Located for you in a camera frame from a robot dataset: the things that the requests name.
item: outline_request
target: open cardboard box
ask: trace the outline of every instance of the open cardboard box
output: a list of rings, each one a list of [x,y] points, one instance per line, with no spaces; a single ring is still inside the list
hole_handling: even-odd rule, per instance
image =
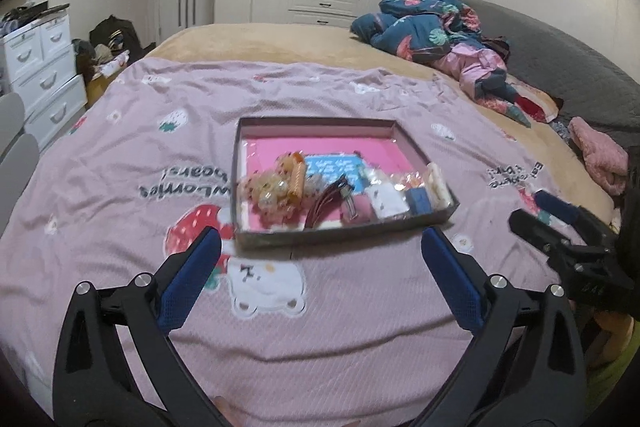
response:
[[[380,166],[388,174],[424,172],[430,163],[417,143],[393,120],[301,116],[241,118],[234,142],[231,217],[236,241],[244,247],[347,241],[372,234],[440,225],[460,204],[449,187],[453,204],[430,214],[363,225],[342,225],[334,219],[309,230],[303,230],[303,223],[297,227],[265,227],[250,203],[242,201],[238,183],[248,173],[273,168],[279,155],[295,151],[314,155],[358,151],[364,161]]]

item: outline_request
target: green fabric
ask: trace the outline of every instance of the green fabric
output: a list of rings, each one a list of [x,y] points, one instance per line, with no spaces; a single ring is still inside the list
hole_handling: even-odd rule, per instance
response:
[[[589,375],[587,387],[587,411],[589,414],[603,402],[618,383],[635,356],[638,347],[640,347],[640,324],[636,322],[631,341],[622,354],[613,362],[596,369]]]

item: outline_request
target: pile of clothes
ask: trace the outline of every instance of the pile of clothes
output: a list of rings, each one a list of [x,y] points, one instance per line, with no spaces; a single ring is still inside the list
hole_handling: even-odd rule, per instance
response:
[[[509,47],[482,37],[476,12],[459,0],[382,0],[380,13],[357,18],[351,31],[373,47],[450,74],[480,105],[530,127],[544,110],[507,83]]]

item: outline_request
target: drawer handle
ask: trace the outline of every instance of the drawer handle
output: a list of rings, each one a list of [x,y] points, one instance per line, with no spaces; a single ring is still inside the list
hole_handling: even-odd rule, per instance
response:
[[[26,62],[27,60],[29,60],[29,57],[31,57],[31,48],[29,48],[28,52],[18,55],[18,60],[20,60],[21,62]]]
[[[60,123],[66,115],[66,102],[63,103],[62,107],[58,110],[56,114],[52,114],[49,118],[53,123]]]
[[[42,81],[40,82],[40,87],[41,87],[42,89],[50,89],[50,88],[53,86],[53,84],[55,84],[55,83],[56,83],[56,77],[57,77],[57,76],[58,76],[58,72],[56,71],[54,74],[52,74],[52,75],[49,77],[49,82],[47,82],[47,79],[46,79],[46,78],[45,78],[44,80],[42,80]]]

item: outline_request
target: metal screw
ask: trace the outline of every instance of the metal screw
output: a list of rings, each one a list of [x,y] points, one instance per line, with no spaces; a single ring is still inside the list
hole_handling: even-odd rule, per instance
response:
[[[149,273],[141,273],[136,277],[136,286],[144,288],[145,286],[149,286],[151,282],[151,274]]]
[[[562,286],[559,285],[559,284],[552,284],[551,285],[551,293],[553,293],[553,295],[555,295],[556,297],[563,297],[564,296],[564,288],[562,288]]]
[[[84,295],[91,289],[91,285],[88,282],[81,282],[76,286],[76,293],[78,295]]]
[[[507,286],[507,279],[502,275],[494,275],[491,277],[490,281],[491,286],[495,288],[505,288],[505,286]]]

